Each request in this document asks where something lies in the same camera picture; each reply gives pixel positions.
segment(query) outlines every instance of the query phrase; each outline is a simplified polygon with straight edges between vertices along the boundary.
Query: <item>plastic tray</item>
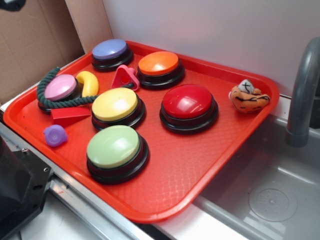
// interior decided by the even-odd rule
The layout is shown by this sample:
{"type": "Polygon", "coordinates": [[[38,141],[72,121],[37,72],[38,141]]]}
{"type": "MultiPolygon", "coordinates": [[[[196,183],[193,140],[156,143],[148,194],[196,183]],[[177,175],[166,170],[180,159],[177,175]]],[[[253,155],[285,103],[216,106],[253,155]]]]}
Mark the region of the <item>plastic tray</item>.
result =
{"type": "MultiPolygon", "coordinates": [[[[134,52],[129,67],[137,69],[139,60],[161,49],[127,41],[134,52]]],[[[86,166],[87,145],[97,133],[91,117],[65,128],[68,141],[51,148],[43,131],[51,125],[51,117],[38,106],[34,87],[17,98],[4,113],[4,121],[72,177],[90,189],[128,219],[137,223],[156,223],[185,209],[224,166],[243,142],[267,117],[279,100],[279,90],[270,79],[253,73],[179,55],[185,66],[180,83],[205,86],[219,106],[219,116],[210,129],[179,135],[161,124],[161,102],[168,91],[140,88],[136,93],[146,105],[146,119],[136,130],[150,149],[150,161],[134,179],[119,185],[102,185],[94,181],[86,166]],[[256,88],[271,98],[260,112],[240,113],[230,102],[231,89],[250,79],[256,88]]],[[[59,74],[76,76],[81,71],[94,73],[99,81],[99,94],[111,88],[115,72],[97,72],[91,65],[91,53],[73,62],[59,74]]]]}

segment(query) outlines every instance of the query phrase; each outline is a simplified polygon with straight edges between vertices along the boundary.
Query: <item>gray faucet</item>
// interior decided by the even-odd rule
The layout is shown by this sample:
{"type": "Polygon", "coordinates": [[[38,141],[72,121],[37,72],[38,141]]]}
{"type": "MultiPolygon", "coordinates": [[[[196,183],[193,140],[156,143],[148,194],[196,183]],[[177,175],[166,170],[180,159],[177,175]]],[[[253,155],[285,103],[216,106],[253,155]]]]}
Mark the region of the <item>gray faucet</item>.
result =
{"type": "Polygon", "coordinates": [[[304,50],[292,93],[285,141],[292,147],[308,143],[309,127],[320,128],[320,37],[304,50]]]}

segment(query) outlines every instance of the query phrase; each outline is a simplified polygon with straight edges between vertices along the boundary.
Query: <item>sink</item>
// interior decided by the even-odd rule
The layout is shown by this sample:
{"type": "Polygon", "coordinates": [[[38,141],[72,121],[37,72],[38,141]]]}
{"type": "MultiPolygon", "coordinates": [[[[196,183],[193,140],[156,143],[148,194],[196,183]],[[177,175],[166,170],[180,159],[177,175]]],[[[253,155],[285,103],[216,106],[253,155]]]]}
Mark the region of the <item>sink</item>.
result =
{"type": "Polygon", "coordinates": [[[248,239],[319,239],[320,133],[294,148],[286,125],[270,115],[194,204],[248,239]]]}

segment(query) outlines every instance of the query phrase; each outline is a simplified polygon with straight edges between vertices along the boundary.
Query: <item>plush toy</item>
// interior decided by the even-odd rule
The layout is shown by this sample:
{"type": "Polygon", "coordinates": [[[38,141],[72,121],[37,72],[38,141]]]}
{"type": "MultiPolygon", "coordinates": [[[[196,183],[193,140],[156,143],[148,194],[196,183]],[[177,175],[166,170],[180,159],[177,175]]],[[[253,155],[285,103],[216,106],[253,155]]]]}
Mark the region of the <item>plush toy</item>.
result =
{"type": "Polygon", "coordinates": [[[234,107],[241,113],[252,113],[261,110],[270,101],[267,94],[262,94],[260,89],[254,88],[248,80],[243,80],[238,86],[232,88],[229,99],[234,107]]]}

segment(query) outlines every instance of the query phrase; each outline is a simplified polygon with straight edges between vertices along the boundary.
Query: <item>yellow button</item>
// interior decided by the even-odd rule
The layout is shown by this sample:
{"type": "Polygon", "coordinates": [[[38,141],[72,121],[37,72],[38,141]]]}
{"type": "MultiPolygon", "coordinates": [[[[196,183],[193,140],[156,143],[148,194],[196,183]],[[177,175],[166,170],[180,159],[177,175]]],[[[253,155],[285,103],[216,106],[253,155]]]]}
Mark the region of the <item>yellow button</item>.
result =
{"type": "Polygon", "coordinates": [[[138,105],[136,93],[125,87],[102,93],[94,100],[92,112],[101,121],[116,121],[128,116],[138,105]]]}

